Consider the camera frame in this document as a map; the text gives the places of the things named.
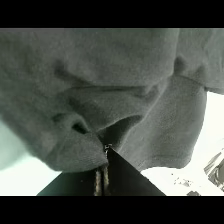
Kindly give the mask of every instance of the cloth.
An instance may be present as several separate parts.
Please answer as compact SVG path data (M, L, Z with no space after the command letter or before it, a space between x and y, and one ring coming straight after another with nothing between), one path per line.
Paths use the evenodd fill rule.
M183 167L206 91L224 92L224 30L0 29L0 113L55 170Z

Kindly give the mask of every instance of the black fabric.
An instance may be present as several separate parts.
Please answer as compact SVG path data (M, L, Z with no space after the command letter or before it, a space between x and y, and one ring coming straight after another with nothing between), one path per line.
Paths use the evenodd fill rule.
M115 151L109 149L107 155L110 196L165 196ZM38 196L93 196L95 172L63 173Z
M223 93L223 29L0 29L0 113L55 170L183 167L206 91Z

